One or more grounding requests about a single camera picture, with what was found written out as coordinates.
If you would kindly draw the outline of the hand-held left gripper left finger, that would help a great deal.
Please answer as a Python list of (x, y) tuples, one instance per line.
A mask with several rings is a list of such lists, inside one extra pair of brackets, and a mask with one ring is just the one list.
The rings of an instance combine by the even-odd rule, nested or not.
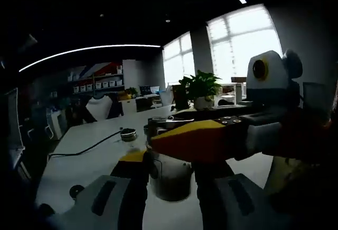
[(57, 215), (58, 229), (142, 229), (150, 154), (135, 151), (119, 159), (80, 191), (74, 205)]

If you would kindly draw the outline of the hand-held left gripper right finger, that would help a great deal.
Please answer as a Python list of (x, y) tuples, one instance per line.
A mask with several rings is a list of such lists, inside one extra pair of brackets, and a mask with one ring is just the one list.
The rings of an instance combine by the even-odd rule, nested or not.
[(193, 163), (203, 229), (284, 229), (264, 191), (225, 162)]

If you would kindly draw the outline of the person's right hand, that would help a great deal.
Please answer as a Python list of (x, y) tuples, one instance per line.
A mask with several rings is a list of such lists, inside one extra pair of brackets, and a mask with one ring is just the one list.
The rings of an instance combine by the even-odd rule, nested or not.
[(287, 112), (279, 131), (278, 154), (321, 164), (337, 159), (337, 107), (326, 124), (302, 109)]

